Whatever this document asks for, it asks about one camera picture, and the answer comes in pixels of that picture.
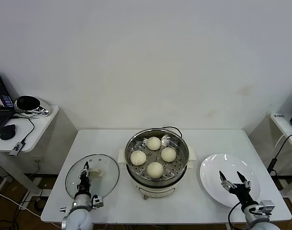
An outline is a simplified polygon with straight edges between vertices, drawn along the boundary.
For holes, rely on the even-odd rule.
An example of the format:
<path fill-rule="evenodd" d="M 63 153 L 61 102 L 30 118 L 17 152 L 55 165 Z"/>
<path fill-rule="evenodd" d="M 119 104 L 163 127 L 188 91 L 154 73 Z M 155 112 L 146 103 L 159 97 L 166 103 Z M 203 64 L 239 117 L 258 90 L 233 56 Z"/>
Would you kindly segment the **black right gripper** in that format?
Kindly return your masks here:
<path fill-rule="evenodd" d="M 252 197 L 249 192 L 251 189 L 251 182 L 246 179 L 246 177 L 237 171 L 237 175 L 242 182 L 242 184 L 233 184 L 229 180 L 226 179 L 225 175 L 219 171 L 221 185 L 224 189 L 229 189 L 229 193 L 234 194 L 240 204 L 247 204 L 252 202 Z"/>

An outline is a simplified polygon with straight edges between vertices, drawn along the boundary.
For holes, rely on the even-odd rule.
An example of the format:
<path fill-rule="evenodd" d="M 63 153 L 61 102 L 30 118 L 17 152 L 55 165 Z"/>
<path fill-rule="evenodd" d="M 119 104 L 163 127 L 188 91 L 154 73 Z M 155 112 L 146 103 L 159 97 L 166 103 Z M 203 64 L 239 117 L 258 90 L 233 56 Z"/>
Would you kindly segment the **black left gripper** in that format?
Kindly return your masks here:
<path fill-rule="evenodd" d="M 80 183 L 78 184 L 78 194 L 90 195 L 89 162 L 85 162 L 81 172 Z"/>

